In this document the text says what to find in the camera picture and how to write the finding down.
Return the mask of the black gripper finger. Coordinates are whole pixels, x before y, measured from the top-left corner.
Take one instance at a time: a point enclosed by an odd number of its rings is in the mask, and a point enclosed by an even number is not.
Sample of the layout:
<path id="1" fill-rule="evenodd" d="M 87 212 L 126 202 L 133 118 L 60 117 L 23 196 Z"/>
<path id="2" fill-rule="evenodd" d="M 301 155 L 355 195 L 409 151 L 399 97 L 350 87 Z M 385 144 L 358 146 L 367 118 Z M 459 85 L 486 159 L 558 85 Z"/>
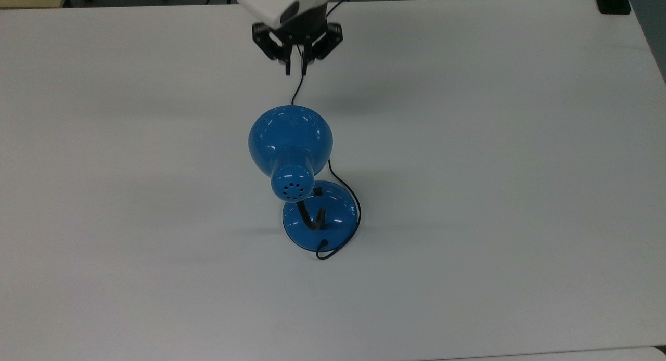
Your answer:
<path id="1" fill-rule="evenodd" d="M 271 38 L 271 29 L 264 23 L 252 25 L 252 40 L 258 48 L 269 58 L 285 66 L 285 75 L 291 75 L 292 45 L 278 44 Z"/>
<path id="2" fill-rule="evenodd" d="M 301 74 L 306 76 L 309 64 L 324 60 L 343 41 L 342 25 L 328 23 L 323 35 L 316 40 L 308 36 L 302 44 Z"/>

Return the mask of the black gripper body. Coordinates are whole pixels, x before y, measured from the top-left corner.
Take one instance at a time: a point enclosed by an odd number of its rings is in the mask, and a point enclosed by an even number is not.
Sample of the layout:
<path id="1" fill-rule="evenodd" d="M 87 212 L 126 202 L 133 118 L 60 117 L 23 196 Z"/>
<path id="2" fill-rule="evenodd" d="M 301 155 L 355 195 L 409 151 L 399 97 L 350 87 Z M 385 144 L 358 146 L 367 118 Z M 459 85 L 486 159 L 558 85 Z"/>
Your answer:
<path id="1" fill-rule="evenodd" d="M 280 27 L 271 28 L 271 33 L 286 46 L 313 43 L 327 27 L 328 3 L 307 7 L 305 3 L 293 2 L 280 16 Z"/>

